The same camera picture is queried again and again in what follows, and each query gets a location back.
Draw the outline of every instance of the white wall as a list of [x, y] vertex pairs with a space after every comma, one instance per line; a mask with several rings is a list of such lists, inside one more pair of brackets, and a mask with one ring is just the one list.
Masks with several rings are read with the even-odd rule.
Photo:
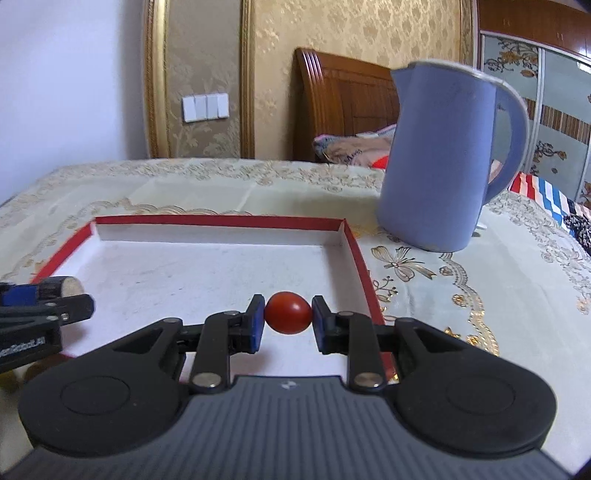
[[0, 204], [57, 167], [147, 156], [143, 0], [0, 0]]

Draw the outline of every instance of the dark patterned cloth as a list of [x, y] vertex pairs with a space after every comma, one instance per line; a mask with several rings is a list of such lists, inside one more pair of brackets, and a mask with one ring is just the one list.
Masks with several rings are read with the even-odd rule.
[[579, 215], [565, 215], [564, 224], [574, 232], [574, 237], [581, 247], [591, 255], [591, 223]]

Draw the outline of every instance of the blue pitcher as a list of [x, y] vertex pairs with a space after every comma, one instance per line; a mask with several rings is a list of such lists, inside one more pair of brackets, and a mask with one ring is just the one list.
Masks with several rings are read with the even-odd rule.
[[[482, 206], [510, 184], [524, 160], [525, 103], [502, 80], [450, 61], [413, 62], [393, 70], [392, 78], [401, 112], [378, 221], [425, 250], [461, 250]], [[488, 183], [497, 105], [509, 113], [511, 146], [503, 168]]]

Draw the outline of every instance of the pitcher handle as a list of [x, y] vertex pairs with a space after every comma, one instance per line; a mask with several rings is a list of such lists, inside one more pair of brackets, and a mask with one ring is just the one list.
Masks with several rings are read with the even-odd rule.
[[511, 146], [505, 164], [498, 175], [488, 184], [484, 204], [490, 202], [503, 189], [506, 189], [523, 163], [528, 140], [530, 124], [525, 102], [515, 89], [503, 82], [496, 90], [496, 101], [509, 113], [511, 121]]

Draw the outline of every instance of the wardrobe door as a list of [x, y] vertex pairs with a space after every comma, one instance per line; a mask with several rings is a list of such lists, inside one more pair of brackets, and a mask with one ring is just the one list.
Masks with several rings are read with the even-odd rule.
[[591, 129], [590, 72], [575, 59], [545, 51], [542, 114], [531, 163], [532, 174], [583, 202], [591, 199], [591, 178], [582, 184]]

